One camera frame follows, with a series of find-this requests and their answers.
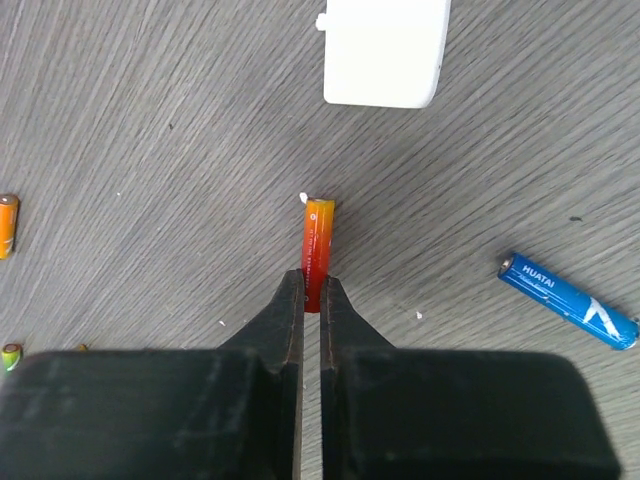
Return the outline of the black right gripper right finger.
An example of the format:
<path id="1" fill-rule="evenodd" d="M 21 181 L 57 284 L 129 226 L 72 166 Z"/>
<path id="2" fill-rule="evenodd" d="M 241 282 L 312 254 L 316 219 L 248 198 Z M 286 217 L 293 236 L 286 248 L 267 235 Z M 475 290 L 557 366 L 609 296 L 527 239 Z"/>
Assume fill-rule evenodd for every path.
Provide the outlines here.
<path id="1" fill-rule="evenodd" d="M 617 479 L 589 387 L 549 353 L 393 346 L 328 277 L 320 303 L 327 479 Z"/>

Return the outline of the white battery cover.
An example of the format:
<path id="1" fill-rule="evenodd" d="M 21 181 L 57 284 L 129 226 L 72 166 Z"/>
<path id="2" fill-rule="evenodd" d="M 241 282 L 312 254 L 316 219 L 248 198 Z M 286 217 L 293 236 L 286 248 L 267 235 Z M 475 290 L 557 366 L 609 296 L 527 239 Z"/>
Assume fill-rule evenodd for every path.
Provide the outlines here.
<path id="1" fill-rule="evenodd" d="M 329 104 L 422 109 L 441 72 L 451 2 L 330 0 L 316 19 L 325 35 Z"/>

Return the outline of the red AAA battery front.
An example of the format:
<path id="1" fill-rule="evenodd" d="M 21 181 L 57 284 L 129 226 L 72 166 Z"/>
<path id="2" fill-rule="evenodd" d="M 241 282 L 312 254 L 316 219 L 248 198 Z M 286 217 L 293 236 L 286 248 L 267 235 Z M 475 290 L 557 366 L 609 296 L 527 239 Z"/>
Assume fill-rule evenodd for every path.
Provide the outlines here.
<path id="1" fill-rule="evenodd" d="M 322 285 L 329 272 L 334 211 L 334 200 L 306 200 L 301 256 L 306 313 L 320 312 Z"/>

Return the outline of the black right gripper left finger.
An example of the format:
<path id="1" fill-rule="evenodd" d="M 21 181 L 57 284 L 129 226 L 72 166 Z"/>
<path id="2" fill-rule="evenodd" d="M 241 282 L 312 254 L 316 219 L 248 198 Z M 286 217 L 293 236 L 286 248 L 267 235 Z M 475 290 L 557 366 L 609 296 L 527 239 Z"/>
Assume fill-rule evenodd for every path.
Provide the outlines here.
<path id="1" fill-rule="evenodd" d="M 304 281 L 213 349 L 46 351 L 1 389 L 5 479 L 296 479 Z"/>

